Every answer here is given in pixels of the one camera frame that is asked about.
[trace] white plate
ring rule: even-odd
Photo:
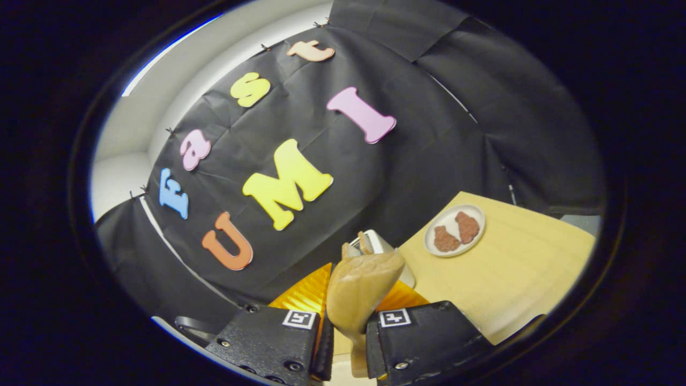
[[[455,217],[458,215],[458,212],[464,212],[467,216],[474,218],[477,224],[479,224],[479,233],[469,244],[460,244],[460,246],[454,251],[441,252],[434,245],[434,238],[436,238],[436,231],[434,231],[434,228],[445,225],[445,230],[448,231],[449,234],[455,236],[455,238],[461,243],[462,240],[460,239],[460,226],[458,225],[458,222],[455,221]],[[474,247],[474,245],[479,242],[481,235],[484,234],[485,228],[486,216],[481,209],[479,209],[479,207],[474,205],[458,205],[451,207],[439,214],[429,225],[429,229],[427,229],[426,233],[424,233],[424,248],[426,248],[427,251],[429,251],[432,255],[440,256],[442,258],[456,256],[468,251],[471,247]]]

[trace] white wall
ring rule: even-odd
[[[98,161],[91,177],[91,209],[93,221],[118,204],[137,196],[147,185],[152,166],[146,152],[135,152]]]
[[[93,220],[139,194],[152,165],[193,103],[231,69],[273,45],[326,23],[325,0],[259,0],[227,12],[169,50],[122,97],[103,127],[91,178]]]

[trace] foam letter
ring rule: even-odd
[[[298,54],[301,58],[305,58],[310,62],[321,62],[332,57],[336,51],[333,48],[327,48],[324,50],[315,48],[319,44],[318,41],[309,41],[305,43],[304,41],[299,41],[293,44],[293,47],[286,52],[287,55],[293,56]]]
[[[355,122],[364,131],[364,141],[368,144],[376,144],[395,127],[395,118],[379,114],[357,96],[355,87],[348,87],[336,94],[329,100],[327,109],[338,110]]]
[[[288,139],[274,152],[274,163],[279,179],[254,173],[245,185],[243,194],[252,196],[274,220],[277,231],[286,228],[293,221],[293,212],[283,210],[279,204],[291,209],[302,210],[296,184],[303,191],[306,201],[314,201],[333,183],[330,174],[322,174],[298,151],[298,142]]]
[[[173,179],[169,179],[172,175],[169,168],[162,169],[160,175],[160,205],[166,205],[176,210],[181,218],[184,220],[188,218],[188,194],[177,195],[181,190],[181,185]]]
[[[272,86],[269,80],[258,79],[257,72],[248,72],[243,75],[243,78],[236,80],[236,83],[231,86],[231,96],[238,99],[238,105],[243,107],[251,107],[267,95],[269,88]]]
[[[208,249],[226,268],[232,271],[240,271],[252,261],[252,246],[241,232],[232,224],[228,212],[224,212],[217,217],[215,227],[224,233],[238,246],[238,256],[230,254],[217,241],[217,234],[209,231],[202,238],[202,246]]]
[[[184,156],[183,168],[188,171],[195,169],[200,160],[207,157],[210,149],[212,149],[212,143],[205,139],[199,128],[188,133],[181,142],[181,155]]]

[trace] blue light strip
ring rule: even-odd
[[[141,79],[143,79],[143,76],[145,76],[147,74],[147,72],[152,68],[152,66],[154,66],[164,55],[166,55],[167,52],[171,51],[174,47],[176,47],[179,43],[183,42],[186,38],[188,38],[192,34],[195,34],[198,30],[200,30],[200,28],[203,28],[205,25],[212,23],[213,21],[217,20],[218,18],[220,18],[222,16],[223,15],[213,17],[212,19],[203,23],[200,27],[197,27],[196,29],[190,31],[189,33],[185,34],[184,36],[181,36],[179,39],[177,39],[172,44],[167,46],[167,48],[165,48],[164,50],[162,50],[162,52],[157,54],[157,56],[155,56],[150,62],[148,62],[148,64],[145,65],[145,67],[143,67],[136,74],[136,76],[133,78],[133,80],[131,80],[131,83],[129,83],[129,85],[126,87],[126,89],[124,89],[124,92],[121,94],[121,96],[122,97],[129,96],[131,94],[131,91],[133,91],[133,89],[138,84],[138,82],[140,82]]]

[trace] pink letter i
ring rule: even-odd
[[[327,109],[338,110],[355,122],[364,131],[364,141],[368,144],[376,144],[395,127],[395,118],[384,117],[374,110],[357,96],[355,87],[348,87],[336,94],[329,100]]]

